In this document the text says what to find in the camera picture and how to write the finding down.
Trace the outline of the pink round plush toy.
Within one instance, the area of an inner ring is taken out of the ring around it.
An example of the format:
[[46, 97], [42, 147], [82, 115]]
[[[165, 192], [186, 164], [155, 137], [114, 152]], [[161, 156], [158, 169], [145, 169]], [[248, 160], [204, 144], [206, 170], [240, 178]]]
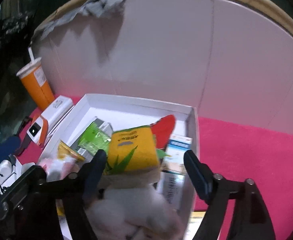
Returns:
[[64, 159], [44, 158], [38, 165], [47, 174], [47, 181], [57, 181], [65, 178], [68, 174], [79, 171], [79, 166], [73, 157]]

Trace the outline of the white plush bunny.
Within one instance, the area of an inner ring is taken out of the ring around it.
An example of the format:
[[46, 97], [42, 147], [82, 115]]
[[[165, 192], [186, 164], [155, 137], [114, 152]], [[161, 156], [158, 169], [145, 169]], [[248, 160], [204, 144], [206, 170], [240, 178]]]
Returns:
[[97, 239], [181, 239], [177, 212], [152, 185], [107, 188], [85, 209]]

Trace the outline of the grey liquid sealant box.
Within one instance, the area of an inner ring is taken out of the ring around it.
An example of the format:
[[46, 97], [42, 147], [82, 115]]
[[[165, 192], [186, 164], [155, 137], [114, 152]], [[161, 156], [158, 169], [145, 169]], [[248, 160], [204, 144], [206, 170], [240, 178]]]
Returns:
[[[97, 117], [95, 117], [95, 119], [93, 120], [93, 122], [104, 132], [106, 133], [109, 137], [111, 137], [112, 133], [113, 133], [113, 129], [112, 129], [112, 126], [110, 123], [106, 122], [106, 121], [103, 121]], [[77, 146], [78, 146], [78, 140], [79, 140], [79, 137], [82, 135], [81, 132], [79, 134], [79, 136], [76, 138], [76, 140], [71, 144], [70, 148], [76, 152], [78, 152], [79, 154], [83, 155], [85, 152], [88, 152], [87, 150], [83, 150], [83, 149], [77, 149]]]

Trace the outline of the yellow tissue pack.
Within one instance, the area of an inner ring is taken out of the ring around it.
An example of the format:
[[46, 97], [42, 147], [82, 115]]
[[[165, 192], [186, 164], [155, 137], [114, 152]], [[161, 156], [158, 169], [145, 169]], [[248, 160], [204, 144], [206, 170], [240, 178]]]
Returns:
[[111, 136], [103, 180], [111, 187], [128, 189], [160, 180], [160, 160], [150, 126], [116, 131]]

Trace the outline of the white red barcode box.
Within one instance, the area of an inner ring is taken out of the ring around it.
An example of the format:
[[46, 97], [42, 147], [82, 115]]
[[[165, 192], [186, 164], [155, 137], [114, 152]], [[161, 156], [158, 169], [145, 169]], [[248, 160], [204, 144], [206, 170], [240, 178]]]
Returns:
[[164, 196], [175, 210], [179, 210], [183, 193], [185, 176], [169, 172], [161, 172], [156, 191]]

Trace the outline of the blue white medicine box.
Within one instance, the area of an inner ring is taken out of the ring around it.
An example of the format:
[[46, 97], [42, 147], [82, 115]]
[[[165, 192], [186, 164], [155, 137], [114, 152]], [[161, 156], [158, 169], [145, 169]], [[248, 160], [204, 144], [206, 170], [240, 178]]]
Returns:
[[176, 174], [186, 174], [184, 153], [191, 149], [192, 138], [172, 134], [166, 146], [166, 155], [162, 161], [162, 170]]

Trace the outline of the red chili plush toy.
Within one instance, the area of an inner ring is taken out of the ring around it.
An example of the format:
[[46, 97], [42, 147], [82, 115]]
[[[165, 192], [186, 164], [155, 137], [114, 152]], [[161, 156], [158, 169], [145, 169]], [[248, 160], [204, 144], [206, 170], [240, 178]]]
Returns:
[[150, 125], [152, 134], [156, 139], [156, 148], [163, 149], [166, 147], [175, 128], [175, 123], [175, 116], [170, 114]]

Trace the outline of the white device on left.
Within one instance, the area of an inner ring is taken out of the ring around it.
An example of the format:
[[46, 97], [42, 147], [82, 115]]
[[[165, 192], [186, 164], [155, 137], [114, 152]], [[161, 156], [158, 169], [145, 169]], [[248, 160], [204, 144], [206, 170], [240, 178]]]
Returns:
[[10, 155], [8, 160], [0, 163], [0, 196], [10, 187], [24, 172], [35, 163], [21, 164], [19, 160]]

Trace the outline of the white orange power bank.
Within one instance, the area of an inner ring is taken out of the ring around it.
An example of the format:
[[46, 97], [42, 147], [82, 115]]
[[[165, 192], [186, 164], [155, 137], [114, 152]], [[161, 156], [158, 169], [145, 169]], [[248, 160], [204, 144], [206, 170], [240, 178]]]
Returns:
[[27, 135], [36, 145], [43, 147], [53, 131], [74, 107], [71, 98], [58, 96], [41, 114], [35, 116]]

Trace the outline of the white cardboard tray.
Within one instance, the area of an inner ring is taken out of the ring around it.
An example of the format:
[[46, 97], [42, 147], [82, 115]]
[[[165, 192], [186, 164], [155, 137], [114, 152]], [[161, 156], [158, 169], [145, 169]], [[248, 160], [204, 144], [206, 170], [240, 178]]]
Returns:
[[83, 135], [101, 121], [109, 136], [102, 175], [90, 182], [79, 204], [85, 220], [62, 229], [88, 239], [183, 239], [193, 210], [195, 189], [183, 164], [187, 150], [199, 153], [198, 119], [192, 107], [126, 96], [86, 94], [61, 122], [38, 163], [47, 180], [66, 178], [73, 164], [59, 145], [88, 150]]

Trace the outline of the orange drink cup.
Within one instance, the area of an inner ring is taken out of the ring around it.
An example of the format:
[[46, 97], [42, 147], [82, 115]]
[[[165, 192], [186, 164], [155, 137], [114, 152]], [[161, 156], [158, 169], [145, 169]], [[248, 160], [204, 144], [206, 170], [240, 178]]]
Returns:
[[41, 57], [21, 68], [16, 76], [41, 111], [44, 111], [54, 100], [54, 94], [42, 68]]

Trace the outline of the white drinking straw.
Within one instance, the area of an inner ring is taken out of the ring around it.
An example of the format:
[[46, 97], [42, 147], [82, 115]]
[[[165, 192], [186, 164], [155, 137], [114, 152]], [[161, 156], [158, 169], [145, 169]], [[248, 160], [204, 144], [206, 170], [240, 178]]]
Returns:
[[35, 58], [34, 58], [34, 54], [33, 54], [33, 51], [32, 51], [31, 47], [28, 47], [28, 53], [29, 53], [31, 63], [34, 64], [35, 63]]

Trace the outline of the white panel board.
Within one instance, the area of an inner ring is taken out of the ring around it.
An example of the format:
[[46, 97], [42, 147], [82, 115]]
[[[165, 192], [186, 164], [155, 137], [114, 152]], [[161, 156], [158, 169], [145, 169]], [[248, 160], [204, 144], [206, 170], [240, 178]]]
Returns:
[[293, 134], [293, 37], [228, 0], [126, 0], [33, 45], [57, 94], [180, 103], [200, 116]]

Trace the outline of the grey cloth on rail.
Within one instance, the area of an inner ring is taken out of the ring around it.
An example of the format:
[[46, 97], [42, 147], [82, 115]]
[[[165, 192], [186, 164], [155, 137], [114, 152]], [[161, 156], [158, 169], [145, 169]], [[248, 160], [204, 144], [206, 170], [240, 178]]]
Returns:
[[123, 12], [125, 0], [74, 0], [59, 7], [34, 31], [32, 42], [42, 41], [57, 27], [72, 22], [78, 15], [110, 18]]

